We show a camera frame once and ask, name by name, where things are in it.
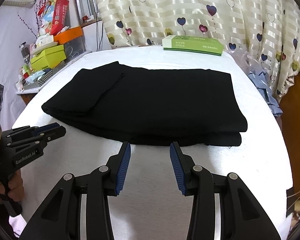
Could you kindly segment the black pants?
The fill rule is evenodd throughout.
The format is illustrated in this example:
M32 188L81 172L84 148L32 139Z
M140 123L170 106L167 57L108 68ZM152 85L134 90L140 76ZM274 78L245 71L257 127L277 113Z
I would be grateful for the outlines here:
M239 146L248 129L231 75L210 69L118 62L82 69L42 110L83 132L135 145Z

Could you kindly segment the light blue packet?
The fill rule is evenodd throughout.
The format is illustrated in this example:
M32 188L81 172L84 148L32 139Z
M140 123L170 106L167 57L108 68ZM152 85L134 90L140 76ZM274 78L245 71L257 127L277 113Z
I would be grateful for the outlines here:
M40 77L45 75L45 72L43 70L37 71L26 78L27 83L35 83Z

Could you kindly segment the striped box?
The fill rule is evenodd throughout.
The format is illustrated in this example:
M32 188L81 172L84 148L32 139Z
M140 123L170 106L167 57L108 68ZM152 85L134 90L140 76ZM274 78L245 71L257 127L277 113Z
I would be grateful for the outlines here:
M40 77L35 83L27 83L26 79L19 80L15 86L17 91L21 92L24 90L34 89L42 87L44 84L46 84L53 76L55 76L58 72L60 72L64 67L66 66L65 62L62 61L59 63L55 68L47 68L43 71L45 72L45 75Z

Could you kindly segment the lime green shoebox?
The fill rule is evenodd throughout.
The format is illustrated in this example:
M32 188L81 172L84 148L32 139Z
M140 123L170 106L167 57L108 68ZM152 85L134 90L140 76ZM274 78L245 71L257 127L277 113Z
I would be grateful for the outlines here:
M46 68L55 68L59 63L66 59L64 45L58 45L44 49L30 60L31 68L34 71L44 70Z

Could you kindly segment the dark pump bottle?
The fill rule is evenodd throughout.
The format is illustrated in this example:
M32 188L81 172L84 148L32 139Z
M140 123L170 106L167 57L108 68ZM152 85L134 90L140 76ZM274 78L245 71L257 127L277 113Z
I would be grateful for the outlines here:
M26 42L23 42L19 45L20 52L22 54L23 60L26 64L30 62L30 45Z

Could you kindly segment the white tissue pack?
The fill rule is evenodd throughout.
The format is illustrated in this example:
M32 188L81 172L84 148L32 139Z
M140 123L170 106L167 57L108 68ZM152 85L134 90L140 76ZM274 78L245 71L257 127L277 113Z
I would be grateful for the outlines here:
M41 47L45 44L52 43L52 42L54 42L53 35L46 34L43 36L39 36L36 40L36 47L38 48L38 47Z

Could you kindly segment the orange box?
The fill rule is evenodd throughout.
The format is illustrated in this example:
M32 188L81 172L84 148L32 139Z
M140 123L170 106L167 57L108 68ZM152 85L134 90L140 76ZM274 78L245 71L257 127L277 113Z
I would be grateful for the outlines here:
M54 36L54 41L58 44L66 44L69 41L72 41L83 35L82 28L80 26L69 28L64 31L60 31L57 35Z

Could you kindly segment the red snack bag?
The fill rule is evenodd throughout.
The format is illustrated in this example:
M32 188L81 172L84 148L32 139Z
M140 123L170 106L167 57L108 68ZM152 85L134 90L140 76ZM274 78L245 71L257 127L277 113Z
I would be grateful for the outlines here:
M48 0L37 12L40 19L39 36L57 35L65 26L68 0Z

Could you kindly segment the red berry branch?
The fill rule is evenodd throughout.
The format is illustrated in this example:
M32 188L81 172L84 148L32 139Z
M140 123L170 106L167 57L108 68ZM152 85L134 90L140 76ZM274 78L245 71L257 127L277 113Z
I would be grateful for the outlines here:
M27 7L17 10L17 17L25 28L35 37L39 36L39 29L42 25L42 17L38 15L40 9L48 0L21 0Z

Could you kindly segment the green flat box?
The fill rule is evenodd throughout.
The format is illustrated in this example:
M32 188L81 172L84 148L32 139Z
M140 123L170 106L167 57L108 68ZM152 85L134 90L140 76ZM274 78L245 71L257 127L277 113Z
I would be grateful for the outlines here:
M224 46L217 39L170 35L162 39L164 50L185 51L221 56Z

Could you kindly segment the heart pattern curtain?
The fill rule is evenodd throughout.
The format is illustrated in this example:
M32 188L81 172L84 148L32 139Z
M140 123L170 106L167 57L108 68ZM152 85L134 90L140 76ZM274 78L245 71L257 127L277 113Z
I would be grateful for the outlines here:
M161 44L170 35L215 38L262 63L281 100L300 74L296 0L95 0L112 48Z

